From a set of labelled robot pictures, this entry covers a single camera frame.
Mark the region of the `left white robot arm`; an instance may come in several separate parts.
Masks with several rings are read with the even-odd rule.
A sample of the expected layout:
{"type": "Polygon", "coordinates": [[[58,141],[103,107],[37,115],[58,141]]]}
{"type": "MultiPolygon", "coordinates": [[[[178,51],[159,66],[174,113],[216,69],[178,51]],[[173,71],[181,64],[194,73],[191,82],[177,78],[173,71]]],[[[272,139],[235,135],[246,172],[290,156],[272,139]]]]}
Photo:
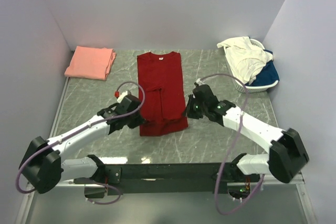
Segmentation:
{"type": "Polygon", "coordinates": [[[70,159],[75,151],[85,145],[121,130],[124,126],[133,129],[145,122],[140,114],[144,100],[127,94],[117,102],[100,110],[80,126],[47,140],[37,137],[31,141],[19,166],[19,174],[44,194],[59,182],[69,179],[89,179],[102,183],[106,166],[95,155],[70,159]]]}

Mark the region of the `red t shirt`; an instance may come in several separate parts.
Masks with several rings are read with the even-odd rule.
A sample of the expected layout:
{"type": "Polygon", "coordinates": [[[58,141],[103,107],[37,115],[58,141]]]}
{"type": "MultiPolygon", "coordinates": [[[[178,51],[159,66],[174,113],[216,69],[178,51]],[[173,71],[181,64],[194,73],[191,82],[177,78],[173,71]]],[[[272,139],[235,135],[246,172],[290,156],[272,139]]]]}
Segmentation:
{"type": "Polygon", "coordinates": [[[145,99],[140,113],[146,120],[140,126],[140,136],[163,136],[186,129],[181,54],[146,52],[137,56],[137,67],[138,84],[145,92],[139,92],[139,98],[145,99]]]}

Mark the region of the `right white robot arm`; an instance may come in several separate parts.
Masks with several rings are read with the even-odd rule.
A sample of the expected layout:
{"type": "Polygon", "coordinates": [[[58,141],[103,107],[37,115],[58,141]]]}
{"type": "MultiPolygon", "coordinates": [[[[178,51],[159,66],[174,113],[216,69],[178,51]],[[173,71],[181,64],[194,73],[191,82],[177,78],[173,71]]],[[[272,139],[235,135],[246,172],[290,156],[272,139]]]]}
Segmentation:
{"type": "Polygon", "coordinates": [[[235,130],[259,145],[264,154],[242,153],[226,163],[224,176],[241,182],[248,175],[271,174],[282,183],[291,182],[309,162],[299,133],[271,126],[245,113],[234,103],[219,101],[207,84],[196,84],[184,111],[190,119],[207,117],[223,127],[235,130]]]}

